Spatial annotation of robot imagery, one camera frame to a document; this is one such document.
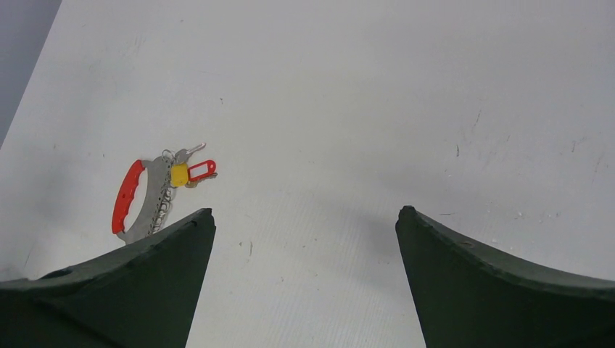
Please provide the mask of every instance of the yellow tag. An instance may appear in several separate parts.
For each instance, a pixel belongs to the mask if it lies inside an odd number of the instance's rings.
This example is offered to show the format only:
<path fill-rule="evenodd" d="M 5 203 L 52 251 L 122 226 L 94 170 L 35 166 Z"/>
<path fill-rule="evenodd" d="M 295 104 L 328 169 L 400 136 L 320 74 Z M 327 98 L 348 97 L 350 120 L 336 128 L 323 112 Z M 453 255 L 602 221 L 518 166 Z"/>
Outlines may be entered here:
<path fill-rule="evenodd" d="M 171 185 L 175 187 L 184 186 L 188 183 L 188 165 L 182 163 L 171 168 Z"/>

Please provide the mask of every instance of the keychain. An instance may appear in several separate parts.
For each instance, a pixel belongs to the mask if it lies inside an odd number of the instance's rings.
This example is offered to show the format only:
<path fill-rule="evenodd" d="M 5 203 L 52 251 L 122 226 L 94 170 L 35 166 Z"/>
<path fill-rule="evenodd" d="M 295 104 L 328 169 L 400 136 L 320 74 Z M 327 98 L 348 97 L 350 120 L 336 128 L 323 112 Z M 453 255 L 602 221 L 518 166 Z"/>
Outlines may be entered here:
<path fill-rule="evenodd" d="M 161 229 L 173 199 L 173 189 L 179 186 L 195 187 L 200 181 L 217 176 L 215 162 L 211 159 L 192 167 L 186 163 L 190 156 L 205 148 L 205 143 L 192 149 L 182 149 L 177 153 L 169 150 L 152 161 L 138 159 L 124 177 L 117 193 L 111 231 L 126 244 L 145 238 Z M 128 215 L 134 194 L 139 185 L 139 177 L 147 169 L 147 190 L 143 207 L 133 225 L 126 230 L 124 219 Z"/>

